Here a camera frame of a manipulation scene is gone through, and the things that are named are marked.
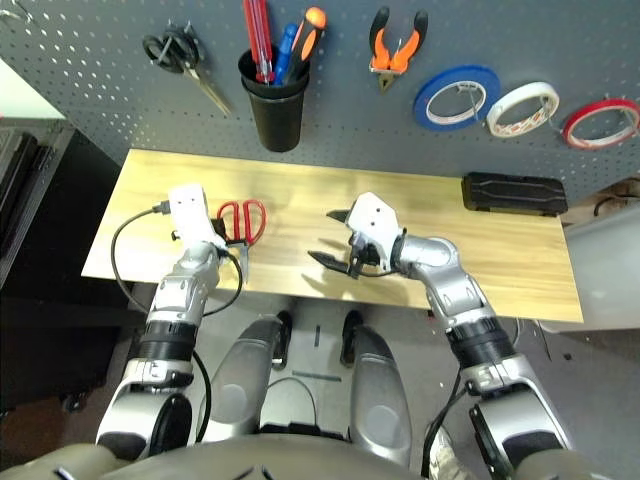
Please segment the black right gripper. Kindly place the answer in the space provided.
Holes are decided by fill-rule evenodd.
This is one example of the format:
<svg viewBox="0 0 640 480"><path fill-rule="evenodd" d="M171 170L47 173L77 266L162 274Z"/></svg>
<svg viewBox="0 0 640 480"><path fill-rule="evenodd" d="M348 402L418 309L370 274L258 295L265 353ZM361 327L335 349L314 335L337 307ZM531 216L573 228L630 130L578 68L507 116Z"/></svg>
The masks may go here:
<svg viewBox="0 0 640 480"><path fill-rule="evenodd" d="M327 212L326 216L347 224L350 214L350 209L336 209ZM379 267L380 270L374 272L374 275L399 273L393 262L390 262L387 267L382 266L382 260L376 247L373 243L366 241L361 233L353 233L349 238L349 245L351 246L349 263L340 261L335 256L321 251L309 250L308 255L324 268L345 274L353 279L357 279L360 275L370 275L370 272L363 270L365 266Z"/></svg>

